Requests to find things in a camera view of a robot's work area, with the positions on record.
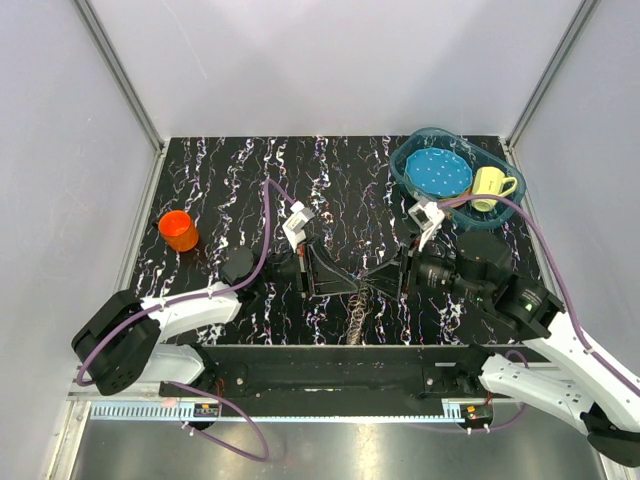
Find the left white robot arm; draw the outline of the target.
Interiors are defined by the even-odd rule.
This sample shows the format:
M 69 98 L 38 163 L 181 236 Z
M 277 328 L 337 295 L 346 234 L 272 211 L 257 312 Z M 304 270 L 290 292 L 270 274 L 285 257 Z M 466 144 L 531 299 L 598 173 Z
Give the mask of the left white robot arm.
M 357 290 L 316 238 L 266 258 L 235 248 L 221 274 L 209 287 L 165 298 L 139 299 L 130 290 L 113 294 L 71 341 L 81 363 L 78 384 L 112 396 L 137 382 L 169 380 L 206 395 L 215 386 L 214 369 L 195 347 L 170 345 L 168 339 L 252 315 L 264 305 L 269 284 L 288 286 L 303 298 Z

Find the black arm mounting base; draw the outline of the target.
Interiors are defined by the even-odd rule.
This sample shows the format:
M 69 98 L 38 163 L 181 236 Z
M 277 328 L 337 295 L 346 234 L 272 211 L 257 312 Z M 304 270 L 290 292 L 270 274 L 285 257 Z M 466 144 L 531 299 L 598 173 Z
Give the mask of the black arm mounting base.
M 484 398 L 479 346 L 199 347 L 205 370 L 187 384 L 229 399 L 266 391 L 384 391 L 414 398 Z

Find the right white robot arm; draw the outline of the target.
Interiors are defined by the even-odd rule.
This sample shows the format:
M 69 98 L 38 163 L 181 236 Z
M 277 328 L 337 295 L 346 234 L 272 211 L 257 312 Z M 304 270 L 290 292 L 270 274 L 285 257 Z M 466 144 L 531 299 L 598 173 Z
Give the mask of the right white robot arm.
M 403 248 L 363 280 L 392 298 L 433 290 L 471 302 L 485 320 L 506 327 L 569 379 L 554 380 L 475 347 L 453 374 L 460 393 L 472 397 L 485 389 L 509 396 L 572 426 L 608 459 L 638 467 L 638 376 L 576 327 L 567 304 L 542 283 L 515 272 L 511 249 L 500 239 L 466 232 L 452 256 L 433 241 Z

